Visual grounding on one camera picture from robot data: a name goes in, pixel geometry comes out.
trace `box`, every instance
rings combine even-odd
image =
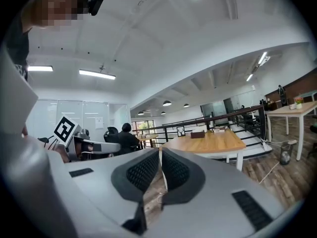
[[[190,133],[190,137],[191,138],[204,138],[205,137],[205,132],[202,131],[198,131],[198,132],[192,132]]]

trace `cable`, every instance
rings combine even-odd
[[[162,204],[162,201],[161,201],[161,202],[159,202],[159,198],[160,198],[160,197],[163,197],[163,196],[164,196],[164,194],[163,194],[163,193],[160,193],[160,195],[157,197],[157,203]]]
[[[57,138],[53,141],[53,143],[52,144],[50,144],[50,146],[49,146],[49,148],[48,148],[48,150],[51,148],[51,146],[55,143],[55,141],[57,141]]]
[[[46,143],[47,143],[52,137],[54,137],[54,135],[51,136],[51,137],[49,137],[49,138],[46,140],[46,142],[45,142],[45,144],[44,144],[44,148],[45,148],[45,146],[46,146]]]
[[[272,170],[279,164],[279,162],[277,162],[275,164],[275,166],[267,173],[267,175],[259,182],[259,184],[261,184],[262,181],[264,181],[264,179],[272,172]]]
[[[288,139],[288,140],[285,140],[285,141],[281,141],[281,142],[268,142],[269,144],[282,144],[282,143],[285,143],[285,142],[289,142],[289,141],[293,141],[295,139]]]

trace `seated person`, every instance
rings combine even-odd
[[[125,123],[122,126],[122,131],[118,134],[118,141],[121,145],[121,154],[131,153],[133,149],[131,146],[137,146],[140,140],[130,133],[131,125]]]

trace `desk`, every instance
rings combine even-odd
[[[160,147],[167,147],[170,149],[186,151],[200,155],[205,158],[212,158],[218,156],[227,156],[229,161],[229,154],[237,154],[236,168],[242,170],[243,164],[243,149],[246,145],[232,130],[227,129],[225,132],[210,132],[205,134],[204,138],[190,138],[190,136],[176,137],[168,141]]]
[[[314,90],[314,91],[311,91],[311,92],[308,92],[308,93],[303,93],[303,94],[300,94],[299,96],[294,97],[294,101],[295,101],[296,98],[305,98],[305,97],[311,96],[312,97],[312,101],[314,102],[315,101],[315,98],[314,98],[315,94],[317,94],[317,90]]]
[[[150,141],[150,146],[151,146],[151,148],[153,148],[152,139],[155,139],[155,138],[157,138],[158,136],[159,136],[159,135],[157,135],[157,134],[153,134],[153,135],[151,135],[150,137],[147,137],[147,138],[138,138],[138,139],[140,140],[141,149],[143,149],[142,142],[143,142],[144,149],[145,149],[146,141],[147,141],[147,140]]]
[[[298,117],[299,118],[299,141],[296,160],[300,160],[302,150],[303,150],[303,140],[304,140],[304,116],[310,111],[317,108],[317,101],[307,102],[302,104],[301,109],[290,110],[288,106],[282,107],[280,109],[270,111],[266,113],[267,116],[267,126],[268,126],[268,140],[272,141],[272,131],[271,131],[271,120],[270,117],[285,117],[286,119],[286,135],[288,135],[288,118]]]

